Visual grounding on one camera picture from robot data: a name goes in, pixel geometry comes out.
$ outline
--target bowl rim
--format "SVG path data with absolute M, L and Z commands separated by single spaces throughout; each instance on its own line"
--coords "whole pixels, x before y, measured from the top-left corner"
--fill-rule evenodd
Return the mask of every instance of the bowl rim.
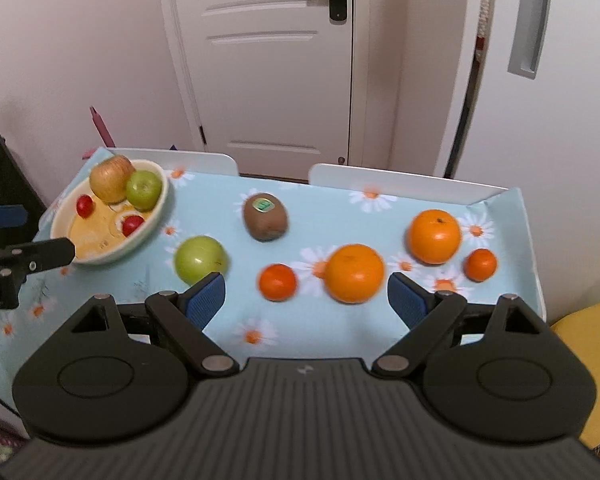
M 160 165 L 153 162 L 152 160 L 146 160 L 144 158 L 135 158 L 133 160 L 130 160 L 129 162 L 131 162 L 133 167 L 136 166 L 137 162 L 142 162 L 142 164 L 144 166 L 150 166 L 154 170 L 154 173 L 156 173 L 156 174 L 158 174 L 158 176 L 160 176 L 160 179 L 162 181 L 162 191 L 160 192 L 160 197 L 158 198 L 158 202 L 154 206 L 153 214 L 149 217 L 149 220 L 144 222 L 136 231 L 138 235 L 141 235 L 142 232 L 144 232 L 144 231 L 147 231 L 147 234 L 148 234 L 148 232 L 150 232 L 152 229 L 155 228 L 155 224 L 158 223 L 158 217 L 160 216 L 162 208 L 164 207 L 164 203 L 167 200 L 167 195 L 169 193 L 169 179 L 168 179 L 167 175 L 165 174 L 163 168 Z M 62 203 L 59 205 L 58 209 L 56 210 L 56 212 L 54 214 L 54 219 L 51 223 L 51 228 L 49 230 L 49 238 L 61 238 L 61 237 L 68 238 L 69 237 L 68 236 L 69 233 L 60 234 L 60 233 L 54 232 L 57 227 L 56 222 L 58 220 L 59 213 L 64 208 L 72 207 L 72 203 L 74 203 L 75 200 L 77 199 L 77 196 L 74 196 L 74 195 L 77 194 L 78 188 L 80 188 L 85 183 L 88 184 L 88 181 L 89 181 L 89 177 L 81 180 L 67 194 L 67 196 L 64 197 L 64 199 L 62 200 Z M 106 264 L 111 261 L 110 260 L 111 256 L 113 256 L 116 253 L 122 252 L 123 250 L 128 248 L 129 245 L 131 245 L 135 242 L 138 242 L 137 237 L 129 237 L 129 238 L 126 238 L 125 240 L 123 240 L 121 244 L 115 246 L 112 250 L 107 251 L 103 254 L 98 254 L 97 256 L 92 256 L 91 258 L 78 258 L 78 256 L 74 256 L 72 263 L 73 264 L 81 264 L 81 265 L 82 264 L 93 265 L 93 264 L 99 264 L 99 263 Z

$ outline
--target small orange fruit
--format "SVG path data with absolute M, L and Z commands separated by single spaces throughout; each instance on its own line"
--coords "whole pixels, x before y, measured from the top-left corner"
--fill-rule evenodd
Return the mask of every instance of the small orange fruit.
M 458 221 L 440 209 L 421 212 L 413 219 L 405 234 L 407 249 L 429 265 L 448 262 L 456 254 L 461 241 Z
M 290 267 L 273 264 L 266 267 L 258 277 L 260 293 L 269 301 L 285 301 L 296 293 L 298 280 Z
M 474 282 L 488 280 L 497 268 L 496 255 L 488 249 L 476 249 L 464 261 L 464 275 Z
M 384 262 L 371 247 L 346 245 L 335 251 L 324 267 L 324 286 L 336 301 L 364 303 L 380 288 Z

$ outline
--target white door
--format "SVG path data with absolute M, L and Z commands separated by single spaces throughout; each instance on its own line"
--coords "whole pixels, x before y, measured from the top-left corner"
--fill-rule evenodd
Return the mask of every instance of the white door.
M 534 15 L 522 9 L 519 23 L 518 3 L 494 1 L 455 177 L 522 189 L 548 317 L 556 319 L 600 300 L 600 0 L 550 0 L 538 62 L 531 44 L 528 56 L 514 56 L 516 68 L 512 49 Z M 535 30 L 538 20 L 526 34 Z M 534 79 L 509 71 L 534 65 Z
M 209 151 L 289 178 L 347 159 L 352 0 L 340 22 L 329 0 L 175 1 Z

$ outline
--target green sticker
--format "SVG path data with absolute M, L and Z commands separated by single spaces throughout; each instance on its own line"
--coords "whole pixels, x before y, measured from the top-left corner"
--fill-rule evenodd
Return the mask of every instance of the green sticker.
M 253 205 L 256 211 L 260 211 L 261 213 L 268 213 L 276 206 L 271 200 L 263 197 L 254 200 L 251 205 Z

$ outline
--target yellow cushion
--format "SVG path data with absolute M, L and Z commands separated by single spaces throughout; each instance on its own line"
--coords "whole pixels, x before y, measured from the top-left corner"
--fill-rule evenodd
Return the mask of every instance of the yellow cushion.
M 600 444 L 600 304 L 569 314 L 552 328 L 596 381 L 596 403 L 580 435 L 585 446 L 596 447 Z

